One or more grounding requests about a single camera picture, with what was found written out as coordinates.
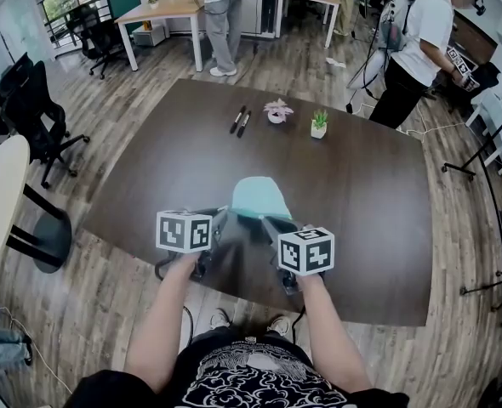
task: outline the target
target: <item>pen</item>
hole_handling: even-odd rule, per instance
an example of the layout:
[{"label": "pen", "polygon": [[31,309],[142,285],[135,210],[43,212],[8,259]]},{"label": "pen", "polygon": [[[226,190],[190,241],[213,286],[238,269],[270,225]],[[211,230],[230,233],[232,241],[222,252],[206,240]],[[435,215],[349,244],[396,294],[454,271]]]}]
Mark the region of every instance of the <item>pen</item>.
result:
[{"label": "pen", "polygon": [[248,112],[248,114],[245,116],[245,119],[243,120],[242,126],[240,129],[237,131],[237,137],[241,138],[243,135],[243,132],[245,131],[245,126],[248,125],[249,117],[251,116],[251,110]]},{"label": "pen", "polygon": [[233,134],[236,131],[237,124],[240,122],[240,118],[244,113],[245,113],[245,106],[243,105],[242,109],[240,109],[240,113],[237,114],[236,120],[232,123],[231,134]]}]

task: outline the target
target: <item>dark wooden table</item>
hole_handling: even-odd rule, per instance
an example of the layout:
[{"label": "dark wooden table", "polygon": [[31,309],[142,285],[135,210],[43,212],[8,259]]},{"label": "dark wooden table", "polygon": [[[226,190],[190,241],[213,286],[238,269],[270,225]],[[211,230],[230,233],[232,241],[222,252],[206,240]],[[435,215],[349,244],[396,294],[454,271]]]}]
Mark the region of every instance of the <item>dark wooden table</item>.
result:
[{"label": "dark wooden table", "polygon": [[[231,204],[240,179],[272,177],[293,218],[336,236],[325,282],[343,320],[423,326],[431,292],[432,231],[425,158],[417,139],[342,111],[281,96],[294,114],[271,124],[262,111],[280,98],[251,88],[179,80],[117,161],[85,221],[101,239],[154,264],[158,211]],[[253,115],[241,139],[238,111]],[[328,131],[310,136],[313,111]],[[270,266],[260,228],[231,215],[203,284],[297,311]]]}]

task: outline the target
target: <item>black sleeve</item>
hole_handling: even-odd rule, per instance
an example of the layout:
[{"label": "black sleeve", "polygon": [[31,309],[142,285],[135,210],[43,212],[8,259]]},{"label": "black sleeve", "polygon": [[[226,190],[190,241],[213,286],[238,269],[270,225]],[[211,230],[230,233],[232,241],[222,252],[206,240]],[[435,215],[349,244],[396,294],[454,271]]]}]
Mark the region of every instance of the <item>black sleeve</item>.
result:
[{"label": "black sleeve", "polygon": [[65,408],[155,406],[156,395],[138,377],[121,371],[99,371],[81,380]]},{"label": "black sleeve", "polygon": [[362,408],[375,406],[406,408],[410,402],[410,398],[404,393],[389,393],[377,388],[351,393],[350,400],[352,404],[356,404]]}]

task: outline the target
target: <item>round white table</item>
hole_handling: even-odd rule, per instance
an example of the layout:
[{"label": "round white table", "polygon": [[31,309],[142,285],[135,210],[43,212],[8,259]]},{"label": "round white table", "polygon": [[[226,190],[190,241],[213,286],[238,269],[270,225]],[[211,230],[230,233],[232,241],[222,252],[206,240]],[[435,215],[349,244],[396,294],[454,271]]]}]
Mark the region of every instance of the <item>round white table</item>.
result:
[{"label": "round white table", "polygon": [[[23,136],[14,136],[0,145],[0,255],[7,245],[32,257],[41,271],[53,273],[69,255],[71,222],[66,212],[26,184],[29,164],[30,147]],[[14,225],[23,195],[45,211],[33,234]]]}]

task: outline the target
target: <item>white cube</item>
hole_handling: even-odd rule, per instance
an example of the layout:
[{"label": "white cube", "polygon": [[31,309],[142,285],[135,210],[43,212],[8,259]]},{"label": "white cube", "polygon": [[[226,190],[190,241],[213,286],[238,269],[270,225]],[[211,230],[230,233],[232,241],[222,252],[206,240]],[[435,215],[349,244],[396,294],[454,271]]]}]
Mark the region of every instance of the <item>white cube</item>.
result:
[{"label": "white cube", "polygon": [[334,235],[324,228],[306,229],[277,237],[277,264],[298,275],[334,267]]},{"label": "white cube", "polygon": [[192,212],[158,212],[157,248],[183,253],[208,251],[212,219]]}]

